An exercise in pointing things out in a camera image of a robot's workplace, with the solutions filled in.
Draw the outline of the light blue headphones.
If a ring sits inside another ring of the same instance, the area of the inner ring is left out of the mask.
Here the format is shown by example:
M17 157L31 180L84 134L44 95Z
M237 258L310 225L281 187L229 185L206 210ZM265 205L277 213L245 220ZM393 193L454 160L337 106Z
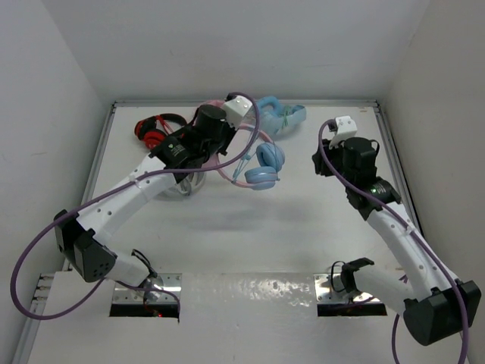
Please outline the light blue headphones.
M307 118L303 105L282 103L275 96L265 96L256 102L259 114L259 132L273 138L279 132L298 127Z

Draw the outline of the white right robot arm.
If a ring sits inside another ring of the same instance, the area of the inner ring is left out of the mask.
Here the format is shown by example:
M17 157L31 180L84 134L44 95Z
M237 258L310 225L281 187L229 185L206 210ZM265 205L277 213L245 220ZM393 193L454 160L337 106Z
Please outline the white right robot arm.
M317 175L336 177L344 185L350 206L383 239L408 281L386 277L372 259L363 257L342 265L334 290L378 298L423 346L457 333L466 336L480 303L480 288L462 281L433 253L410 222L401 196L378 176L378 153L376 141L354 136L338 142L322 139L311 159Z

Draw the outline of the red black headphones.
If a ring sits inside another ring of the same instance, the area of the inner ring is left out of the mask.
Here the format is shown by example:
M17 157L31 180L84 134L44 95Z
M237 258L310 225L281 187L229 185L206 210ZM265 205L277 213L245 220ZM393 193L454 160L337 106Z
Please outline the red black headphones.
M167 136L175 132L172 124L179 128L185 127L188 122L178 114L163 113L153 115L136 123L134 134L138 140L142 141L149 150L158 146Z

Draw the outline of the white grey headphones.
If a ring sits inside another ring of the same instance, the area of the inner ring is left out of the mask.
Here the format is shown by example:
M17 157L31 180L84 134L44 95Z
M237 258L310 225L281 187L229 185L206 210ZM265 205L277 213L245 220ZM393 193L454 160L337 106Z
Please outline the white grey headphones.
M174 187L165 190L162 195L169 198L188 197L199 192L205 185L206 173L197 172L189 174Z

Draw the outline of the pink blue cat-ear headphones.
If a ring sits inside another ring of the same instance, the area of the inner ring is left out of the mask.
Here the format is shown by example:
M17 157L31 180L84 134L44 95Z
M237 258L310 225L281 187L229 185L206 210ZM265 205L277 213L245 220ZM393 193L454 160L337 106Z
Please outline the pink blue cat-ear headphones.
M258 132L258 137L263 143L258 145L253 153L247 152L238 161L231 176L223 168L217 170L223 179L237 187L251 190L268 190L278 182L278 173L285 163L284 151L275 144L274 138L267 136L265 133ZM246 181L240 181L239 175L254 156L258 160L259 166L245 171L244 177Z

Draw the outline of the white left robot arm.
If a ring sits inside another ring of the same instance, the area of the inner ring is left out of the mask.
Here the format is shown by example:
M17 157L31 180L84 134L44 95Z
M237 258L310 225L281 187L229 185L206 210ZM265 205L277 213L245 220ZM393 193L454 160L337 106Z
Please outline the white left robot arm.
M84 281L107 278L140 287L153 275L141 259L109 248L109 240L145 204L227 148L242 120L227 103L198 107L195 120L164 136L113 195L73 216L58 213L63 218L55 228L58 247Z

